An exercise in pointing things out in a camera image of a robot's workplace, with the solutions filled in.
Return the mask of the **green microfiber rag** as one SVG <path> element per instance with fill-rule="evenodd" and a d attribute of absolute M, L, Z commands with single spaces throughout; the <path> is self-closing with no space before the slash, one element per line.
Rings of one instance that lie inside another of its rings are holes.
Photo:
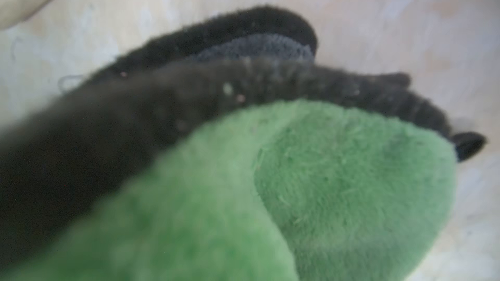
<path fill-rule="evenodd" d="M 316 48 L 289 10 L 239 10 L 2 131 L 1 279 L 404 280 L 486 137 Z"/>

